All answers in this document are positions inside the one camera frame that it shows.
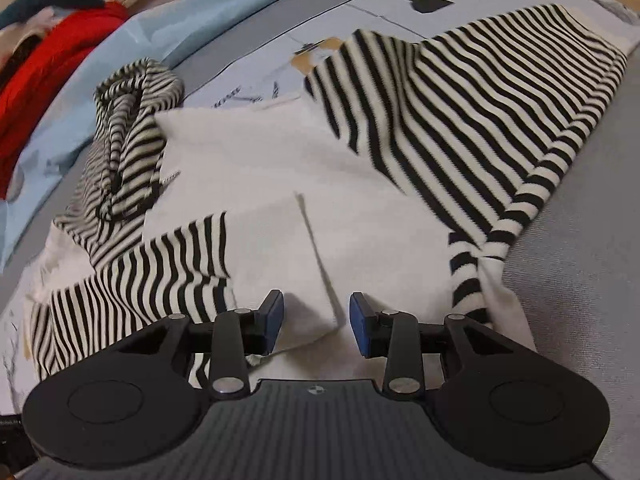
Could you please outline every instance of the gray cloth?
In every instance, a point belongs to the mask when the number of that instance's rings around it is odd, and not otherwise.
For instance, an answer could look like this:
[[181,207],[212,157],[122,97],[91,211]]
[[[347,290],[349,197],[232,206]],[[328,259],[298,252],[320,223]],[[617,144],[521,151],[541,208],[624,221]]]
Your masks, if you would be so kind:
[[640,478],[640,49],[599,126],[507,257],[538,351],[596,384],[611,410],[596,463]]

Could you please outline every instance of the light blue fabric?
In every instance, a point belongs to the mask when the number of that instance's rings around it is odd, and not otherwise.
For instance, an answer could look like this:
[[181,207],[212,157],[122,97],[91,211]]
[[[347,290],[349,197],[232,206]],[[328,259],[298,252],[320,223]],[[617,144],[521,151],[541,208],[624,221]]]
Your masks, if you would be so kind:
[[31,218],[95,133],[94,90],[141,57],[175,67],[200,47],[275,0],[177,0],[131,18],[82,63],[38,124],[18,164],[24,187],[0,201],[0,272]]

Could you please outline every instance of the black print on sheet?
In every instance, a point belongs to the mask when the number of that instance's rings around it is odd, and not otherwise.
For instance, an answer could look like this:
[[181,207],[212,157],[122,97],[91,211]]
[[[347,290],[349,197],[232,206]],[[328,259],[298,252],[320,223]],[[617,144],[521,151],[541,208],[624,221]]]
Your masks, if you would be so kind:
[[417,10],[421,14],[428,14],[429,12],[435,12],[436,10],[444,9],[453,5],[453,2],[449,0],[407,0],[411,2],[411,6],[414,10]]
[[229,92],[227,95],[225,95],[222,99],[220,99],[220,101],[218,101],[217,103],[215,103],[213,105],[214,108],[220,108],[224,103],[226,103],[227,101],[229,101],[229,99],[232,99],[233,97],[236,96],[236,94],[238,94],[240,91],[242,90],[241,86],[238,86],[236,88],[234,88],[231,92]]

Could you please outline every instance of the logo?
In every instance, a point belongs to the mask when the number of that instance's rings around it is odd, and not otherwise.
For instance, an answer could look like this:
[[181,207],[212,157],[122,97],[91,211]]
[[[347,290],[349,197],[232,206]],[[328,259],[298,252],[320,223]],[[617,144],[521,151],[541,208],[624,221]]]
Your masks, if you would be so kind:
[[311,388],[308,388],[307,391],[311,395],[322,395],[325,393],[326,389],[320,386],[319,384],[314,384]]

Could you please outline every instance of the metal screw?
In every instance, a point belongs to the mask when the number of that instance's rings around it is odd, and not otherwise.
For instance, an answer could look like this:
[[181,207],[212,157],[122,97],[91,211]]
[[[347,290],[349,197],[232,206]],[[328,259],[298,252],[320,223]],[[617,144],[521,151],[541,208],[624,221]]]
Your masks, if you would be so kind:
[[414,394],[420,389],[420,383],[411,377],[399,377],[389,383],[389,389],[396,394]]
[[213,389],[219,394],[235,394],[244,388],[244,383],[237,377],[220,377],[213,381]]

